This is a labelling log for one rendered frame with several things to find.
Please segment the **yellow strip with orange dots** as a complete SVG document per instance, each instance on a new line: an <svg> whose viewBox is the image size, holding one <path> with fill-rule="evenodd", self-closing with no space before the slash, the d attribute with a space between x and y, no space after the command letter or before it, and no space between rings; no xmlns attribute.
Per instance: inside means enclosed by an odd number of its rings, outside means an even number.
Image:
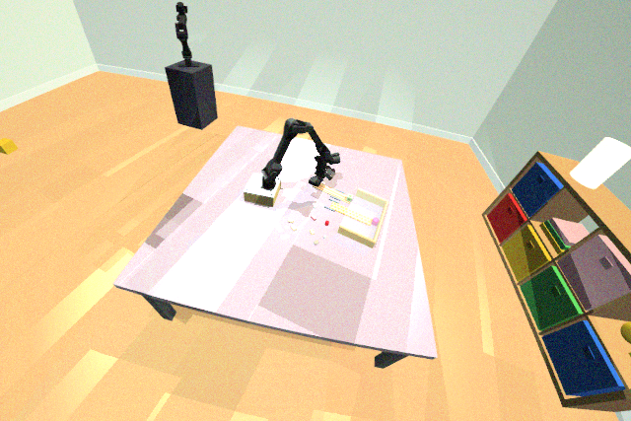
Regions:
<svg viewBox="0 0 631 421"><path fill-rule="evenodd" d="M347 207L342 206L342 205L340 205L338 203L335 203L335 202L332 202L332 204L331 204L331 206L329 208L331 208L331 209L335 210L336 212L339 212L339 213L341 213L343 215L345 215L347 210L348 210Z"/></svg>

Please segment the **yellow strip with red lines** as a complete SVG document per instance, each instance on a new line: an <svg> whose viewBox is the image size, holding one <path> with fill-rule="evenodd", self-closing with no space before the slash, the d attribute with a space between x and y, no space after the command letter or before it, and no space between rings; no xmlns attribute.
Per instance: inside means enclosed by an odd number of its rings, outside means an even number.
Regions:
<svg viewBox="0 0 631 421"><path fill-rule="evenodd" d="M341 192L339 192L339 191L337 191L337 190L335 190L335 189L333 189L333 188L331 188L331 187L329 187L327 185L324 185L324 184L321 183L318 187L316 187L316 186L313 186L313 187L316 188L316 189L319 189L319 190L321 190L321 191L323 191L323 192L325 192L325 193L327 193L327 194L329 194L331 196L334 196L334 197L336 197L338 199L341 199L341 201L344 201L344 202L346 202L348 204L350 203L349 201L346 200L348 195L346 195L344 193L341 193Z"/></svg>

